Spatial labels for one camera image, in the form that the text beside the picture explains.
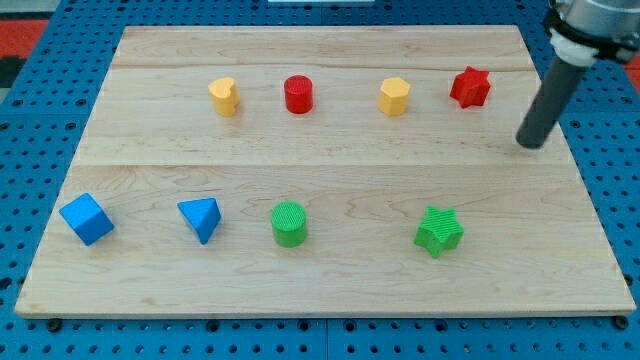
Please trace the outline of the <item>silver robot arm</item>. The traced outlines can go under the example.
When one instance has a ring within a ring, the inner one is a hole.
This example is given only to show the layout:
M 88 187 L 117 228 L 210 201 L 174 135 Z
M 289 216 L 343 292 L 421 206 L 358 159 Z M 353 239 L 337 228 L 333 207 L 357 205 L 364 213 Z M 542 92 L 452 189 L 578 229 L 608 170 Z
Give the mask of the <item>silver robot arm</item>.
M 639 52 L 639 0 L 550 0 L 545 28 L 554 65 L 627 64 Z

